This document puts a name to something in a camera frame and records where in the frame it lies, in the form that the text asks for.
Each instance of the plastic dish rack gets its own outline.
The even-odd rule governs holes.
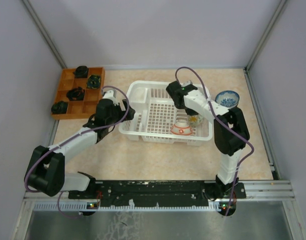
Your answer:
[[[206,119],[193,127],[189,136],[174,135],[170,132],[176,120],[188,120],[185,110],[177,109],[166,91],[169,82],[135,81],[127,91],[129,103],[136,113],[132,121],[121,123],[118,130],[132,141],[139,141],[140,136],[145,142],[173,144],[187,143],[201,146],[213,137],[212,123]],[[195,84],[203,91],[200,84]]]

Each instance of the wooden compartment tray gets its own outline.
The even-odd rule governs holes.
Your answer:
[[[75,68],[63,69],[61,78],[59,80],[55,101],[64,101],[68,103],[66,113],[53,114],[51,116],[56,120],[62,119],[88,119],[95,113],[97,104],[102,98],[101,89],[105,79],[104,67],[89,67],[87,78],[75,78],[73,72]],[[101,82],[98,89],[87,88],[87,81],[91,75],[100,75]],[[70,101],[67,98],[68,91],[81,87],[85,90],[84,99],[80,101]]]

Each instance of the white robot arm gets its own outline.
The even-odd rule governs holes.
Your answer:
[[[221,118],[222,122],[227,126],[232,124],[232,129],[248,140],[250,135],[242,111],[238,107],[229,109],[211,99],[206,99],[205,95],[190,81],[182,85],[174,81],[168,85],[166,91],[178,109],[185,109],[188,115],[200,114],[213,123],[215,144],[221,154],[217,178],[223,185],[231,184],[245,143],[215,120],[208,102],[211,102],[215,115]]]
[[[83,192],[88,188],[92,177],[81,172],[65,174],[65,165],[80,152],[101,141],[109,133],[107,126],[114,126],[125,114],[124,121],[133,119],[135,110],[129,106],[126,113],[115,95],[115,91],[107,91],[98,102],[95,114],[75,134],[60,143],[34,149],[24,178],[27,188],[30,186],[50,197],[58,192]]]

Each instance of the black mounting base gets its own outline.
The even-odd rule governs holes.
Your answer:
[[[228,209],[228,212],[227,212],[227,208],[229,206],[229,203],[228,202],[220,202],[219,203],[219,208],[221,209],[221,211],[219,211],[218,213],[225,216],[225,214],[227,213],[227,217],[229,216],[232,216],[236,209],[237,209],[237,205],[236,204],[231,204],[230,205],[230,208]]]
[[[209,200],[228,198],[230,188],[221,191],[216,181],[203,180],[104,180],[91,181],[86,191],[70,191],[69,199],[99,199],[101,207],[207,207]],[[235,186],[235,198],[246,198],[244,184]]]

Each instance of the metal plate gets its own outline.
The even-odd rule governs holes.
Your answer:
[[[217,212],[97,212],[72,220],[33,211],[26,240],[291,240],[281,202],[240,202],[235,214]]]

